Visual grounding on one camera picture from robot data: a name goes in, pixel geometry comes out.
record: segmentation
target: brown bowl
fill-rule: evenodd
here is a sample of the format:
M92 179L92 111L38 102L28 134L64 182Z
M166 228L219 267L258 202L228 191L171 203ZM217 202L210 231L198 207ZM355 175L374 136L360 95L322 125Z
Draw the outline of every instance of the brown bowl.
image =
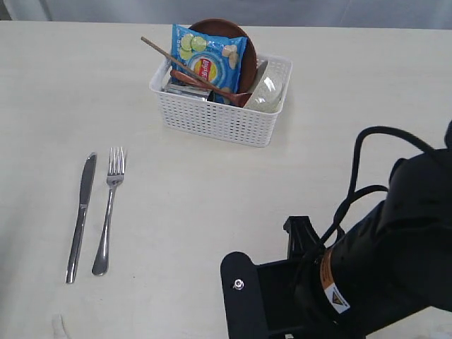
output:
M257 72L257 54L253 42L249 36L235 23L225 19L205 19L194 23L190 27L196 32L217 35L221 37L247 37L245 53L242 58L242 67L240 69L238 93L245 93L251 88L256 78Z

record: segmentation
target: perforated basket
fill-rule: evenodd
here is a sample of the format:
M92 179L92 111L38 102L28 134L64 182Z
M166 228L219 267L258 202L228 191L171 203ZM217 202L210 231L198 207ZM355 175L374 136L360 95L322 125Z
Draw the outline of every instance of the perforated basket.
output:
M283 110L292 62L280 56L264 54L258 56L258 64L265 60L278 70L284 83L281 101L275 113L262 113L163 92L163 80L171 66L171 61L164 60L151 79L149 87L157 94L165 125L180 131L233 143L256 147L267 146L270 143L276 118Z

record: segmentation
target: gray background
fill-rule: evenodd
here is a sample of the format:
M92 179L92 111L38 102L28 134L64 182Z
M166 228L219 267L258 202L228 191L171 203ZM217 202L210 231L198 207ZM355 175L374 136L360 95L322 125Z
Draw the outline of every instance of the gray background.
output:
M452 0L3 0L12 19L119 23L452 28Z

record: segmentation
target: wooden spoon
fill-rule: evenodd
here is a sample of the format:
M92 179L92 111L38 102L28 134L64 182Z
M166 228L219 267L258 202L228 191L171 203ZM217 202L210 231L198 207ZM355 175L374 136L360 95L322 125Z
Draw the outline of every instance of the wooden spoon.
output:
M189 67L185 66L182 62L180 62L179 60L175 59L172 55L170 55L167 52L165 52L163 49L158 47L156 44L154 44L150 40L146 39L145 37L141 37L141 40L144 41L149 46L151 46L157 52L165 55L169 60L174 62L176 65L180 66L184 71L186 71L188 74L190 74L191 76L194 77L194 79L193 79L191 76L188 76L188 75L186 75L186 74L184 74L182 72L178 72L178 73L176 73L176 75L179 76L180 78L178 78L177 76L174 76L176 79L178 79L180 81L183 81L185 83L188 83L190 85L195 85L194 81L200 81L203 84L203 88L208 88L209 90L212 90L215 93L225 97L226 99L228 99L231 103L233 103L237 107L243 107L246 104L246 102L248 101L249 97L251 97L251 93L235 94L235 93L228 93L228 92L225 92L225 91L219 89L217 86L209 83L205 78L203 78L202 76L196 74Z

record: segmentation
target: screw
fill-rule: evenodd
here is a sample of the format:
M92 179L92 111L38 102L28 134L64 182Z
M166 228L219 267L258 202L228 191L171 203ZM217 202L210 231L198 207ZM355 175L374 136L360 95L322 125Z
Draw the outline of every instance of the screw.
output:
M237 291L243 290L243 287L245 287L245 283L243 282L242 279L236 279L236 280L234 281L233 286L232 286L232 288L233 288L234 290L237 290Z

